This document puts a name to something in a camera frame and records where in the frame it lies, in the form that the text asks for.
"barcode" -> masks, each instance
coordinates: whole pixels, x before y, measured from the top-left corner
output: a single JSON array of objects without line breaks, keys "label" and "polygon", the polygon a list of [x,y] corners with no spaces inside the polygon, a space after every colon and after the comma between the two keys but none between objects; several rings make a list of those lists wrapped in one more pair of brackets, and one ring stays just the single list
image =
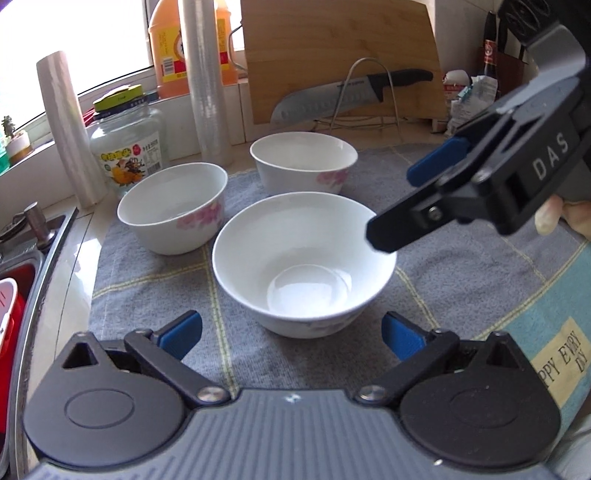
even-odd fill
[{"label": "barcode", "polygon": [[160,162],[148,167],[148,175],[152,175],[152,173],[155,173],[158,170],[160,170]]},{"label": "barcode", "polygon": [[163,75],[174,74],[174,59],[172,57],[162,59],[162,71]]}]

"small potted plant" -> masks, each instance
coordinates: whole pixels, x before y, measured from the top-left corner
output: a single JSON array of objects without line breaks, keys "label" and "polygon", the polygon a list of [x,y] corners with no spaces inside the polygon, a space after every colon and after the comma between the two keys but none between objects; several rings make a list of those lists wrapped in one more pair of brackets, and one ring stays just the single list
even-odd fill
[{"label": "small potted plant", "polygon": [[5,116],[2,120],[2,128],[4,129],[4,135],[8,140],[6,144],[6,152],[10,161],[10,165],[16,165],[29,153],[33,151],[29,135],[24,130],[17,132],[12,123],[12,118]]}]

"bowl rim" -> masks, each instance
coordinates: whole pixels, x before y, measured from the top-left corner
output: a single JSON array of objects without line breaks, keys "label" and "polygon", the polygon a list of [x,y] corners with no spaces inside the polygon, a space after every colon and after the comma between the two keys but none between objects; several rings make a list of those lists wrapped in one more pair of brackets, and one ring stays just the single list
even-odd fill
[{"label": "bowl rim", "polygon": [[[123,205],[124,201],[125,201],[125,197],[127,197],[127,195],[129,195],[133,190],[135,190],[137,187],[139,187],[140,185],[142,185],[142,183],[146,180],[149,179],[153,179],[154,177],[156,177],[158,174],[163,173],[165,171],[170,171],[174,168],[180,168],[180,167],[187,167],[187,166],[193,166],[193,165],[207,165],[208,167],[215,167],[215,169],[217,169],[218,171],[221,171],[224,174],[224,181],[223,181],[223,185],[220,188],[220,190],[212,197],[210,198],[208,201],[202,203],[201,205],[199,205],[198,207],[194,208],[193,210],[190,210],[188,212],[184,212],[180,215],[177,215],[175,217],[169,218],[167,220],[162,220],[161,222],[152,222],[152,223],[130,223],[130,222],[126,222],[125,220],[123,220],[121,218],[121,206]],[[208,163],[208,162],[188,162],[188,163],[181,163],[179,165],[174,165],[173,167],[168,167],[168,168],[164,168],[156,173],[154,173],[153,175],[150,175],[149,177],[147,177],[146,179],[143,179],[141,182],[139,182],[137,185],[134,185],[129,192],[127,192],[126,195],[123,196],[123,198],[119,201],[119,205],[117,205],[117,218],[119,219],[120,222],[124,223],[127,226],[130,227],[147,227],[147,226],[157,226],[157,225],[164,225],[165,223],[169,223],[169,222],[174,222],[175,220],[178,220],[179,218],[182,218],[186,215],[191,215],[192,213],[197,212],[198,210],[202,209],[203,207],[205,207],[206,205],[208,205],[209,203],[214,202],[215,200],[218,200],[218,198],[220,198],[220,196],[223,194],[223,192],[226,190],[226,187],[228,186],[228,172],[222,168],[219,165],[216,165],[215,163]]]},{"label": "bowl rim", "polygon": [[374,301],[379,295],[380,293],[382,293],[382,291],[384,290],[384,288],[386,287],[386,285],[388,285],[388,282],[390,281],[390,279],[392,278],[392,275],[394,275],[394,272],[396,270],[396,265],[398,264],[398,253],[397,252],[393,252],[391,254],[384,254],[385,256],[385,260],[391,259],[392,261],[392,273],[390,274],[390,276],[388,277],[388,279],[379,286],[379,288],[377,289],[377,292],[373,295],[371,295],[370,297],[368,297],[367,299],[365,299],[364,301],[360,301],[355,303],[353,306],[350,306],[347,309],[344,310],[339,310],[337,312],[331,313],[331,314],[326,314],[326,315],[321,315],[321,316],[314,316],[314,317],[305,317],[302,318],[300,316],[290,316],[290,315],[276,315],[273,314],[271,312],[269,312],[268,310],[265,309],[261,309],[259,307],[254,306],[251,302],[247,301],[246,299],[238,299],[236,298],[236,295],[230,293],[230,291],[228,290],[228,288],[225,286],[225,283],[220,280],[220,276],[218,274],[217,271],[217,262],[216,262],[216,254],[218,251],[218,242],[220,237],[222,236],[224,230],[226,228],[229,227],[229,225],[231,225],[231,223],[238,218],[239,215],[241,215],[242,213],[246,212],[247,210],[253,209],[254,207],[256,207],[257,205],[259,205],[260,203],[263,202],[269,202],[272,200],[276,200],[279,199],[281,197],[288,197],[288,196],[330,196],[330,197],[338,197],[340,199],[342,199],[343,201],[347,201],[349,203],[354,203],[357,205],[361,205],[364,209],[366,209],[368,212],[371,212],[374,216],[376,215],[376,213],[368,208],[367,206],[365,206],[363,203],[357,202],[353,199],[350,199],[348,197],[344,197],[342,195],[338,195],[338,194],[334,194],[334,193],[326,193],[326,192],[289,192],[289,193],[281,193],[279,195],[273,195],[270,197],[266,197],[262,200],[259,200],[255,203],[253,203],[252,205],[249,205],[248,207],[244,208],[243,210],[241,210],[240,212],[238,212],[236,215],[234,215],[232,218],[230,218],[226,224],[222,227],[222,229],[219,231],[215,242],[213,244],[213,249],[212,249],[212,269],[213,269],[213,273],[216,277],[217,282],[221,285],[221,287],[223,288],[224,292],[227,293],[232,300],[238,302],[240,305],[245,306],[246,308],[248,308],[249,310],[252,310],[253,312],[259,313],[261,315],[267,316],[267,317],[271,317],[273,319],[277,319],[277,320],[283,320],[286,322],[296,322],[296,323],[308,323],[308,322],[321,322],[323,320],[330,320],[332,318],[337,318],[337,317],[341,317],[343,315],[349,315],[353,312],[356,312],[357,310],[359,310],[362,307],[365,307],[367,305],[369,305],[372,301]]},{"label": "bowl rim", "polygon": [[[325,137],[328,138],[332,138],[334,140],[338,140],[339,142],[343,142],[347,148],[350,148],[354,153],[354,158],[353,161],[350,163],[350,165],[346,165],[344,167],[340,167],[340,168],[327,168],[325,170],[305,170],[303,168],[289,168],[289,167],[282,167],[281,165],[275,165],[274,163],[269,163],[265,160],[260,159],[259,157],[257,157],[252,149],[255,147],[255,145],[257,145],[257,143],[259,142],[263,142],[263,140],[267,140],[268,138],[271,137],[282,137],[282,136],[290,136],[293,134],[303,134],[303,135],[309,135],[309,136],[315,136],[317,137],[318,135],[323,135]],[[316,173],[316,174],[320,174],[320,173],[328,173],[328,172],[332,172],[332,171],[341,171],[341,170],[346,170],[347,168],[351,168],[353,165],[355,165],[357,163],[357,161],[359,160],[359,152],[357,151],[357,149],[351,145],[350,143],[346,142],[345,140],[341,140],[340,138],[337,137],[333,137],[332,135],[326,135],[326,134],[322,134],[319,132],[279,132],[276,134],[271,134],[271,135],[265,135],[262,138],[259,138],[258,140],[254,141],[252,143],[252,145],[249,148],[249,152],[251,154],[251,157],[255,159],[255,161],[262,163],[263,165],[266,165],[268,167],[273,167],[273,168],[277,168],[279,170],[285,170],[285,171],[291,171],[291,172],[301,172],[301,173]]]}]

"hand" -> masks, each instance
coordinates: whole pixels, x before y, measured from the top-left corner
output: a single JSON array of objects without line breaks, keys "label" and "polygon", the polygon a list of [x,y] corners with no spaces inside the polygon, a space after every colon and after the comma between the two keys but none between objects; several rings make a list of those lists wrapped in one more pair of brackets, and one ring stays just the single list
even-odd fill
[{"label": "hand", "polygon": [[535,227],[540,235],[551,234],[560,217],[570,227],[591,241],[591,202],[566,203],[557,195],[552,195],[535,214]]}]

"knife handle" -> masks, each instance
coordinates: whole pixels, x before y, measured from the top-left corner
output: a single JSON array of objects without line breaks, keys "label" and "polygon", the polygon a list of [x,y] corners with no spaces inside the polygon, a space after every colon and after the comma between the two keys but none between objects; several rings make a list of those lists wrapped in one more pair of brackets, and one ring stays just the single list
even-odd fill
[{"label": "knife handle", "polygon": [[[395,87],[407,87],[418,82],[431,82],[433,73],[423,69],[396,70],[390,72]],[[380,102],[384,101],[384,89],[390,86],[387,73],[371,73],[367,75],[369,84]]]}]

